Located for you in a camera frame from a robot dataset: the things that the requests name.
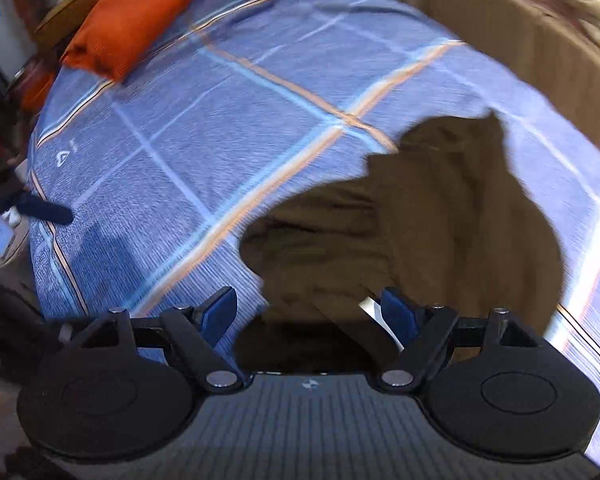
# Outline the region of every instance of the rolled orange fabric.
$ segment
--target rolled orange fabric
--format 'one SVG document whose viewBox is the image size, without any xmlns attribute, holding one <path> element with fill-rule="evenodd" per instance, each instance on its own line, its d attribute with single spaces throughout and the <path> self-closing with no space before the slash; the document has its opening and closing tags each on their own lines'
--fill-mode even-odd
<svg viewBox="0 0 600 480">
<path fill-rule="evenodd" d="M 121 82 L 191 0 L 99 0 L 62 63 Z"/>
</svg>

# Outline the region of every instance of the brown cloth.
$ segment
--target brown cloth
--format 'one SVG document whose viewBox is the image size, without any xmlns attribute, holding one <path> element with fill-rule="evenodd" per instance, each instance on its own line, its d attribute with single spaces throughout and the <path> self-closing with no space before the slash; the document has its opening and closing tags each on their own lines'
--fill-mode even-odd
<svg viewBox="0 0 600 480">
<path fill-rule="evenodd" d="M 366 177 L 314 187 L 253 222 L 240 255 L 264 280 L 270 307 L 257 323 L 310 334 L 331 321 L 385 365 L 395 345 L 358 304 L 396 286 L 462 316 L 506 306 L 542 333 L 562 291 L 560 249 L 509 173 L 503 138 L 493 114 L 427 120 L 398 153 L 370 156 Z M 245 345 L 238 337 L 238 362 Z"/>
<path fill-rule="evenodd" d="M 62 63 L 123 81 L 191 0 L 99 0 Z"/>
</svg>

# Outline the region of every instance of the silver screw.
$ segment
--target silver screw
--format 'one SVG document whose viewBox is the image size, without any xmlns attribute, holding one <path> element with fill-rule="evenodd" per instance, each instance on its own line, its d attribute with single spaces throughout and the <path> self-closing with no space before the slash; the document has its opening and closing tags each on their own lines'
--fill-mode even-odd
<svg viewBox="0 0 600 480">
<path fill-rule="evenodd" d="M 206 376 L 206 382 L 216 388 L 227 388 L 238 382 L 238 376 L 229 370 L 217 370 Z"/>
<path fill-rule="evenodd" d="M 413 376 L 404 370 L 389 370 L 382 374 L 382 382 L 389 386 L 407 386 L 413 382 Z"/>
</svg>

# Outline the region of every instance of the orange cloth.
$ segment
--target orange cloth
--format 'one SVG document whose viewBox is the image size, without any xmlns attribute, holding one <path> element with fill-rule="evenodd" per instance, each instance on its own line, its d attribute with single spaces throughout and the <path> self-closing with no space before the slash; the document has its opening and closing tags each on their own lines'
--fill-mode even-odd
<svg viewBox="0 0 600 480">
<path fill-rule="evenodd" d="M 121 82 L 191 0 L 99 0 L 62 63 Z"/>
</svg>

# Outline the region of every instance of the blue bed sheet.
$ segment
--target blue bed sheet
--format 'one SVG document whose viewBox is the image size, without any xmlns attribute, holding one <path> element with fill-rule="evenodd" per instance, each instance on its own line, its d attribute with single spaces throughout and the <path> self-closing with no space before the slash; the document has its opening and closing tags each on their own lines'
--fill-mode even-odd
<svg viewBox="0 0 600 480">
<path fill-rule="evenodd" d="M 44 314 L 152 316 L 233 285 L 227 351 L 263 305 L 237 252 L 248 222 L 362 175 L 366 155 L 427 117 L 489 108 L 564 253 L 547 337 L 600 388 L 600 152 L 536 90 L 392 0 L 194 0 L 124 84 L 63 68 L 30 150 L 31 187 L 75 213 L 31 225 Z M 589 453 L 600 463 L 600 426 Z"/>
</svg>

